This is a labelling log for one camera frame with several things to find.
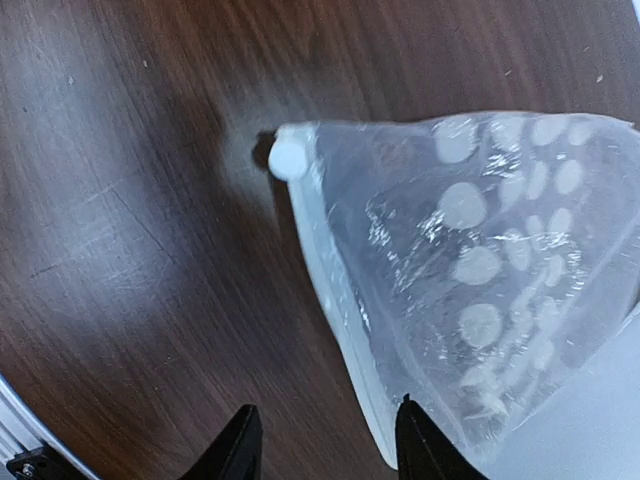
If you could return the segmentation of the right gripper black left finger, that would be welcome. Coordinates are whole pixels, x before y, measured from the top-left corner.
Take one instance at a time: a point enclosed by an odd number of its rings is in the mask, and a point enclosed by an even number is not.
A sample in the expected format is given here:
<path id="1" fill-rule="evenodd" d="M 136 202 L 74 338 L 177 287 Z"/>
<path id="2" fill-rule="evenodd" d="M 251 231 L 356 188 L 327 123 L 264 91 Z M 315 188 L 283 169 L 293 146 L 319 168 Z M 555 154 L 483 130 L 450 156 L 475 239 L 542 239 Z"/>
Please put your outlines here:
<path id="1" fill-rule="evenodd" d="M 243 405 L 181 480 L 259 480 L 263 427 L 255 405 Z"/>

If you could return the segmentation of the clear zip top bag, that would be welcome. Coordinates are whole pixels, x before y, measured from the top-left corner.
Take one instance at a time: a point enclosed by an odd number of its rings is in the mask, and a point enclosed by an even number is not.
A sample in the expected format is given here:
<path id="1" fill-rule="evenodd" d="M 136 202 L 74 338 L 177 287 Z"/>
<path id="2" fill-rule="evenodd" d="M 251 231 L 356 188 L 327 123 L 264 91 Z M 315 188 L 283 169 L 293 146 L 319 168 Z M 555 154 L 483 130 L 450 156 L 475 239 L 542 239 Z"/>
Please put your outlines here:
<path id="1" fill-rule="evenodd" d="M 268 165 L 390 466 L 403 397 L 486 461 L 639 310 L 639 133 L 626 121 L 293 123 Z"/>

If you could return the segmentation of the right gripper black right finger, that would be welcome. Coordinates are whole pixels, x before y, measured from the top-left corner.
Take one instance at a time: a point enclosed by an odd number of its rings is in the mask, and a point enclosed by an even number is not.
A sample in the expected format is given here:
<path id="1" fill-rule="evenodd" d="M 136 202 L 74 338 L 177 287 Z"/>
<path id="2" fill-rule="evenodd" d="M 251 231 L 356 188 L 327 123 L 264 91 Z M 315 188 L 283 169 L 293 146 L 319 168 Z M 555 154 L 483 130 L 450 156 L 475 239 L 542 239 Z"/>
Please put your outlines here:
<path id="1" fill-rule="evenodd" d="M 487 480 L 409 394 L 396 415 L 395 440 L 400 480 Z"/>

